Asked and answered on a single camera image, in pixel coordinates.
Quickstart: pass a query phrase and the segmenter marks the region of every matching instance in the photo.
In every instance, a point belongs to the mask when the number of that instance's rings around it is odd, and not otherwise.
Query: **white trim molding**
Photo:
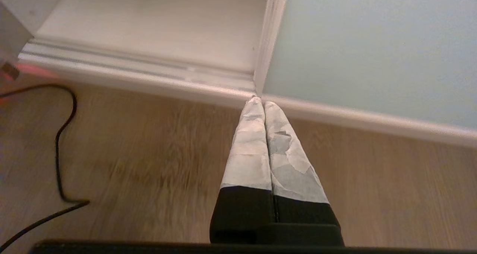
[[[263,92],[286,2],[287,0],[267,0],[255,71],[253,73],[255,91],[258,96],[261,96]]]
[[[477,147],[477,130],[400,118],[393,115],[330,106],[304,100],[264,94],[290,118],[301,118],[350,128],[358,128],[420,140]]]

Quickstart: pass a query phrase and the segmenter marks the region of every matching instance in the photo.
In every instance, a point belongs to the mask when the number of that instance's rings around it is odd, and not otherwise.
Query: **black cable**
[[[33,223],[32,225],[29,225],[25,229],[21,230],[20,232],[15,234],[13,237],[11,237],[9,240],[7,240],[7,242],[2,244],[2,246],[0,247],[0,253],[2,253],[9,245],[11,245],[13,242],[15,242],[17,239],[22,237],[22,235],[26,234],[30,230],[33,230],[34,228],[42,225],[43,223],[45,223],[49,220],[52,220],[56,217],[64,215],[64,214],[66,214],[68,212],[71,212],[73,210],[76,210],[78,208],[82,208],[85,205],[88,205],[90,203],[89,200],[75,200],[75,199],[68,198],[68,196],[66,196],[64,194],[63,184],[61,183],[60,146],[59,146],[60,145],[60,135],[63,132],[63,130],[70,124],[73,117],[75,117],[75,115],[76,115],[76,108],[78,106],[78,101],[76,99],[76,94],[70,88],[68,88],[66,86],[57,85],[57,84],[45,84],[45,85],[31,86],[31,87],[28,87],[28,88],[22,88],[22,89],[18,89],[16,91],[8,92],[8,93],[3,93],[3,94],[0,94],[0,99],[1,98],[6,98],[8,96],[13,96],[13,95],[16,95],[16,94],[24,93],[24,92],[27,92],[27,91],[32,91],[34,89],[39,89],[39,88],[59,88],[59,89],[62,89],[64,91],[67,91],[71,95],[71,98],[73,100],[73,107],[72,107],[72,110],[71,110],[71,113],[70,113],[70,117],[68,117],[68,119],[65,121],[65,123],[61,126],[61,128],[56,133],[56,137],[55,137],[55,149],[56,149],[55,167],[56,167],[56,185],[58,187],[58,193],[60,193],[61,200],[63,200],[64,202],[67,202],[67,203],[76,203],[76,205],[74,205],[72,207],[69,207],[69,208],[66,208],[64,210],[61,210],[61,211],[59,211],[57,213],[54,213],[54,214],[52,214],[52,215],[50,215],[46,218],[43,218],[41,220],[38,220],[37,222]]]

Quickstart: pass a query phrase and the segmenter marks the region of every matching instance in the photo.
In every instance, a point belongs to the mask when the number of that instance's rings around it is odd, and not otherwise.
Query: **wooden floor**
[[[34,83],[2,83],[0,90]],[[92,203],[29,232],[44,238],[208,242],[240,111],[71,85],[78,115],[61,139],[66,192]],[[0,101],[0,241],[67,205],[54,180],[67,94]],[[348,246],[477,249],[477,151],[291,120]]]

